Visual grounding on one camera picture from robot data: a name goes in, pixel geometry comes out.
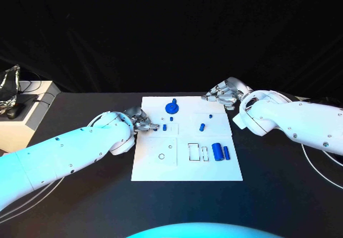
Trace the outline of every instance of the white board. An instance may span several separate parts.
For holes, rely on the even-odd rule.
[[[178,112],[170,115],[165,105],[173,98]],[[138,132],[131,181],[242,181],[223,105],[200,97],[142,97],[141,109],[160,129]],[[229,160],[214,161],[213,143],[227,146]]]

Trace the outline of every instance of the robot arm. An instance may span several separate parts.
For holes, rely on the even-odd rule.
[[[343,155],[343,109],[292,102],[275,91],[253,91],[232,77],[216,85],[202,99],[222,103],[227,110],[240,100],[239,114],[233,117],[240,129],[248,127],[259,136],[274,128],[281,129],[292,141]]]
[[[23,195],[134,145],[138,130],[158,128],[140,109],[102,113],[82,127],[0,157],[0,210]]]

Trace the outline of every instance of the black backdrop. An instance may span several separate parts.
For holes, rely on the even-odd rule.
[[[253,89],[341,99],[338,5],[312,0],[10,1],[1,69],[18,64],[69,92]]]

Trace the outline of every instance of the black table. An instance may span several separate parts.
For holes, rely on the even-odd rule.
[[[30,145],[85,126],[99,113],[140,105],[142,96],[199,95],[60,93]],[[131,182],[132,147],[69,175],[40,204],[0,224],[0,236],[125,237],[184,222],[242,225],[284,237],[343,236],[343,190],[312,170],[300,144],[279,130],[263,137],[240,130],[236,113],[227,115],[243,181]],[[341,179],[341,168],[323,152],[307,151],[321,171]]]

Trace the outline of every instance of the black device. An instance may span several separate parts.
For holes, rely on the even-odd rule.
[[[20,115],[23,109],[24,109],[24,104],[16,103],[13,108],[6,111],[7,118],[13,120]]]

